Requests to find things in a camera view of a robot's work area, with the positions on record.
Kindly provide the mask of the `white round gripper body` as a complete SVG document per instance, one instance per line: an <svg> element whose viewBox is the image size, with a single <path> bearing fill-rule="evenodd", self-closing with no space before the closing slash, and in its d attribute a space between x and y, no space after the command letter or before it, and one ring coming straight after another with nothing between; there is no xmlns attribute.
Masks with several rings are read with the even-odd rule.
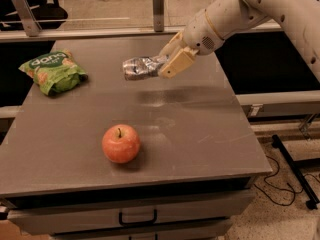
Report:
<svg viewBox="0 0 320 240"><path fill-rule="evenodd" d="M224 43L206 9L199 11L186 25L183 41L191 49L197 50L198 55L209 55Z"/></svg>

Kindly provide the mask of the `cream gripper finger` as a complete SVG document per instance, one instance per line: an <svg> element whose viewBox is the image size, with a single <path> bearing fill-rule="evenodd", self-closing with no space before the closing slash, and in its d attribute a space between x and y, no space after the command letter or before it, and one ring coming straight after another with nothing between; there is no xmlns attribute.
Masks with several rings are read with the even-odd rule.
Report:
<svg viewBox="0 0 320 240"><path fill-rule="evenodd" d="M158 71L158 75L167 79L175 77L193 65L197 53L197 50L191 49L190 47L175 48L172 52L165 52L168 60Z"/></svg>
<svg viewBox="0 0 320 240"><path fill-rule="evenodd" d="M159 52L160 56L168 55L174 57L178 53L182 53L186 47L183 39L183 32L179 31Z"/></svg>

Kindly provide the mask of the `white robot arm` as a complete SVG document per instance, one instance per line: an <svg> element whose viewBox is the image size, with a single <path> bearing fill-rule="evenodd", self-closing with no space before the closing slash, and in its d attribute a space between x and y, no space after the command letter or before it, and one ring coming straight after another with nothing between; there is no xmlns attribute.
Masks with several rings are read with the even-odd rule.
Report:
<svg viewBox="0 0 320 240"><path fill-rule="evenodd" d="M209 55L232 35L274 20L320 81L320 2L317 0L215 0L200 10L160 51L159 70L172 78L199 55Z"/></svg>

